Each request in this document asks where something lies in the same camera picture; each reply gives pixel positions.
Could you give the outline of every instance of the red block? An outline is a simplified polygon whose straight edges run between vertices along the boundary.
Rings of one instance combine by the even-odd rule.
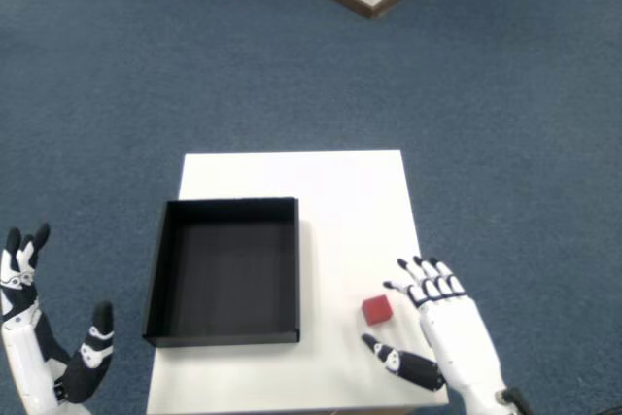
[[[393,316],[393,310],[387,296],[379,295],[363,302],[363,314],[367,324],[372,326],[389,321]]]

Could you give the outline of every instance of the blue carpet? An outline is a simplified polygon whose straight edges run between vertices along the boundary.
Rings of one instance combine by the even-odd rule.
[[[37,281],[70,351],[114,301],[89,407],[144,413],[183,154],[401,148],[422,251],[476,298],[506,382],[537,414],[589,414],[622,402],[621,44],[620,0],[403,0],[377,21],[329,0],[0,0],[0,231],[51,223]],[[4,356],[0,406],[22,413]]]

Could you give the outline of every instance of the white table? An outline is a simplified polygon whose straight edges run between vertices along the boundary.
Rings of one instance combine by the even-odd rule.
[[[365,298],[419,253],[399,151],[187,154],[180,199],[294,196],[300,216],[297,344],[156,349],[148,414],[397,408],[447,402],[387,372],[363,345],[433,358],[414,307],[388,294],[391,321],[369,329]]]

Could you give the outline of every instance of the black tray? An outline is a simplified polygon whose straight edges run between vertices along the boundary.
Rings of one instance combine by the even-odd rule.
[[[156,347],[300,340],[295,198],[169,201],[143,337]]]

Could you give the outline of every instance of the white robotic hand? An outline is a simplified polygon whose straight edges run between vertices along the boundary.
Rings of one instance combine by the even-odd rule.
[[[48,225],[23,239],[16,228],[9,232],[0,263],[2,340],[28,415],[88,415],[81,403],[97,389],[112,358],[112,305],[95,307],[86,338],[70,357],[52,335],[33,282],[49,234]]]
[[[397,263],[414,283],[388,281],[384,285],[408,296],[419,310],[421,328],[437,364],[396,351],[365,334],[363,341],[385,367],[431,390],[446,381],[463,397],[468,415],[530,413],[520,393],[505,387],[499,357],[477,306],[452,271],[436,259],[415,257],[413,262],[399,259]]]

